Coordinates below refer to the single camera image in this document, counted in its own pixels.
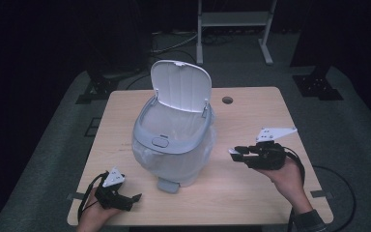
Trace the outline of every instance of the round hole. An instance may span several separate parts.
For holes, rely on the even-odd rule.
[[[226,104],[230,104],[230,103],[232,103],[234,100],[233,100],[233,98],[231,98],[231,97],[224,97],[224,98],[222,98],[222,102],[224,102],[224,103],[226,103]]]

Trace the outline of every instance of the hand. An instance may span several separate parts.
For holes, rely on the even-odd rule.
[[[313,210],[303,190],[300,169],[292,159],[286,158],[284,166],[279,170],[255,170],[271,179],[279,193],[294,207],[295,214],[303,214]]]
[[[101,206],[98,199],[95,197],[97,188],[93,188],[90,192],[89,200],[86,203],[86,208],[82,213],[80,222],[77,225],[77,232],[96,232],[113,216],[119,214],[121,210],[107,209]]]

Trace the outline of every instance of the open lid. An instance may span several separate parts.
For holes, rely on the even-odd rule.
[[[158,101],[172,108],[203,112],[210,103],[212,83],[200,67],[161,60],[152,66],[152,83]]]

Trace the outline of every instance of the white plastic container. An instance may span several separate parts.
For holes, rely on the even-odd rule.
[[[211,79],[197,66],[164,60],[152,66],[152,82],[155,95],[136,120],[132,150],[158,176],[157,186],[175,193],[195,181],[214,146]]]

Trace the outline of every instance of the sleeve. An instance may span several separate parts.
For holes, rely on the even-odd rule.
[[[328,232],[316,210],[294,216],[294,224],[299,232]]]

